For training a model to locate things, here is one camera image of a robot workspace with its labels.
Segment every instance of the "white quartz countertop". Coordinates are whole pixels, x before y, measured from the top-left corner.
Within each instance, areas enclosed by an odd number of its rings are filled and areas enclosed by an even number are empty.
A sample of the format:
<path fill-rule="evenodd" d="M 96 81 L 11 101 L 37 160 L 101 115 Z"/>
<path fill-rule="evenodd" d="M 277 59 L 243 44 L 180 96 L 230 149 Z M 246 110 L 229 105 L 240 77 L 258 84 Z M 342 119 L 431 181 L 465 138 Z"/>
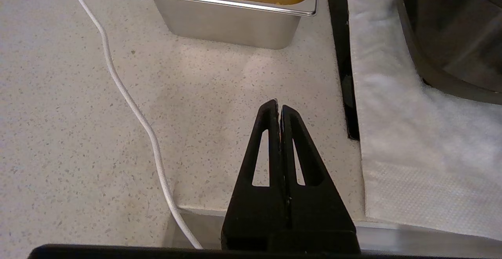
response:
<path fill-rule="evenodd" d="M 86 2 L 158 134 L 180 207 L 224 214 L 258 108 L 277 98 L 300 112 L 349 213 L 364 219 L 327 0 L 282 50 L 178 37 L 152 0 Z M 45 243 L 160 246 L 170 213 L 151 144 L 82 7 L 0 0 L 0 19 L 0 257 Z"/>

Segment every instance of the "paper towel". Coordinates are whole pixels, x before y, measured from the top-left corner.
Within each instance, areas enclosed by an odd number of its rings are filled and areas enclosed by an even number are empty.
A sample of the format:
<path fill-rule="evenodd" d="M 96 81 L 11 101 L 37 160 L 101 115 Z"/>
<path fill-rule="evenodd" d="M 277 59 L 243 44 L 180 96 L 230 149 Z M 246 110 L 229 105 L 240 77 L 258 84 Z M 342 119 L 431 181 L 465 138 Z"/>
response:
<path fill-rule="evenodd" d="M 395 0 L 348 0 L 366 216 L 502 240 L 502 106 L 422 83 Z"/>

